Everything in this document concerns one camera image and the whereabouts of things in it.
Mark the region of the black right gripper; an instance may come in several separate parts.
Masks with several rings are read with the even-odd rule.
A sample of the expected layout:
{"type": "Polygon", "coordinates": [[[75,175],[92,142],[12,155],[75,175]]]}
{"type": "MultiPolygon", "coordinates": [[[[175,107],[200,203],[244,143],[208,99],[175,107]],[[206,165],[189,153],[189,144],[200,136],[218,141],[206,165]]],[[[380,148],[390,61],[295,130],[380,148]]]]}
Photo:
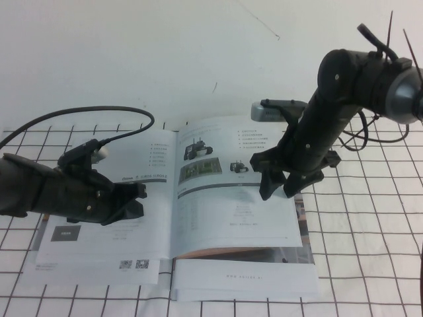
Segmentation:
{"type": "Polygon", "coordinates": [[[259,193],[266,201],[281,186],[287,198],[324,179],[325,158],[346,127],[345,107],[252,107],[256,122],[287,122],[278,144],[253,154],[250,163],[261,172],[259,193]],[[284,172],[291,173],[288,178],[284,172]]]}

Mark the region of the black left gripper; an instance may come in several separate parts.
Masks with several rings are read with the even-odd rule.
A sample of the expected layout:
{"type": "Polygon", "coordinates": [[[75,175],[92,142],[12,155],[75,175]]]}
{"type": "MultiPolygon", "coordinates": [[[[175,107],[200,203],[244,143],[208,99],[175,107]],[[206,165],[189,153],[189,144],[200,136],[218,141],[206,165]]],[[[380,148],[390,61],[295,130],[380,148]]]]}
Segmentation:
{"type": "Polygon", "coordinates": [[[74,177],[55,168],[43,173],[32,211],[65,217],[71,223],[110,225],[143,217],[143,205],[136,199],[146,197],[146,185],[141,182],[114,184],[98,172],[74,177]],[[113,191],[131,201],[118,208],[113,191]]]}

